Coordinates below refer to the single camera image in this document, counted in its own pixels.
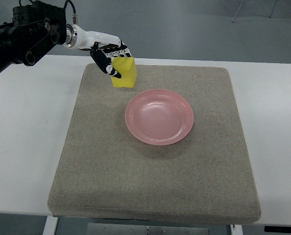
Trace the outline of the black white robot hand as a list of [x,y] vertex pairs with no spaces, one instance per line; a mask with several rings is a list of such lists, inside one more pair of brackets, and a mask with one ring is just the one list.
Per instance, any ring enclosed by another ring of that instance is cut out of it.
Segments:
[[96,31],[85,31],[76,24],[67,25],[65,46],[70,49],[89,51],[91,58],[103,73],[119,79],[121,74],[112,66],[113,58],[132,56],[119,37]]

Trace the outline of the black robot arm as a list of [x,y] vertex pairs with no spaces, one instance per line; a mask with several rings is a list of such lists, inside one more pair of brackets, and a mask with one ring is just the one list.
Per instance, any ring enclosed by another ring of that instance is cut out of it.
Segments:
[[13,8],[10,23],[0,25],[0,73],[11,64],[33,66],[56,45],[68,42],[67,0],[57,7],[40,0]]

